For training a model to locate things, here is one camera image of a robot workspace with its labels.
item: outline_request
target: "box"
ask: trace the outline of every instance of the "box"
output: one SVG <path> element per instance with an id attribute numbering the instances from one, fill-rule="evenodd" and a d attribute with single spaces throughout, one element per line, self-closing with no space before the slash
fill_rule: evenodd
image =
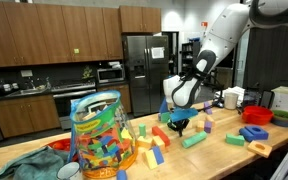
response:
<path id="1" fill-rule="evenodd" d="M 272 91 L 274 100 L 271 109 L 288 111 L 288 87 L 280 86 Z"/>

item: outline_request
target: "blue towel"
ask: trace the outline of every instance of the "blue towel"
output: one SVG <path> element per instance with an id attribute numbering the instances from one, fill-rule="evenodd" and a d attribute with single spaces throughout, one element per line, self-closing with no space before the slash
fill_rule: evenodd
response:
<path id="1" fill-rule="evenodd" d="M 45 146 L 6 163 L 0 169 L 0 179 L 14 176 L 14 180 L 57 179 L 57 171 L 64 166 L 68 152 Z"/>

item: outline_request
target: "backsplash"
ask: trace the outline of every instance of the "backsplash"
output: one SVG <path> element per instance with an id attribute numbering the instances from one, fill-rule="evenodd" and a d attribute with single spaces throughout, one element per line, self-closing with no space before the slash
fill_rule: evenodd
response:
<path id="1" fill-rule="evenodd" d="M 20 88 L 25 88 L 27 77 L 21 76 L 21 70 L 32 70 L 34 84 L 36 86 L 45 84 L 46 77 L 49 77 L 51 84 L 56 84 L 63 79 L 82 79 L 84 69 L 89 66 L 92 69 L 92 75 L 96 77 L 96 70 L 100 67 L 105 67 L 107 62 L 83 62 L 70 64 L 52 64 L 52 65 L 37 65 L 37 66 L 21 66 L 0 68 L 0 79 L 5 83 L 16 82 Z"/>

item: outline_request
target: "microwave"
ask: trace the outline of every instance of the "microwave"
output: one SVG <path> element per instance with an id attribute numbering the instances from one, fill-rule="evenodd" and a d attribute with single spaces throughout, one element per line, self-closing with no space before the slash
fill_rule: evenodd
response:
<path id="1" fill-rule="evenodd" d="M 125 79 L 123 68 L 97 69 L 99 83 L 123 81 Z"/>

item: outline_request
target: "kitchen sink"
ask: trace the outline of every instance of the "kitchen sink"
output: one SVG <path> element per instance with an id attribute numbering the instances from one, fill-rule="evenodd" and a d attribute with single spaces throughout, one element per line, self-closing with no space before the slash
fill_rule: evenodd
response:
<path id="1" fill-rule="evenodd" d="M 30 94 L 38 94 L 46 91 L 46 89 L 26 89 L 26 90 L 19 90 L 13 92 L 7 96 L 22 96 L 22 95 L 30 95 Z"/>

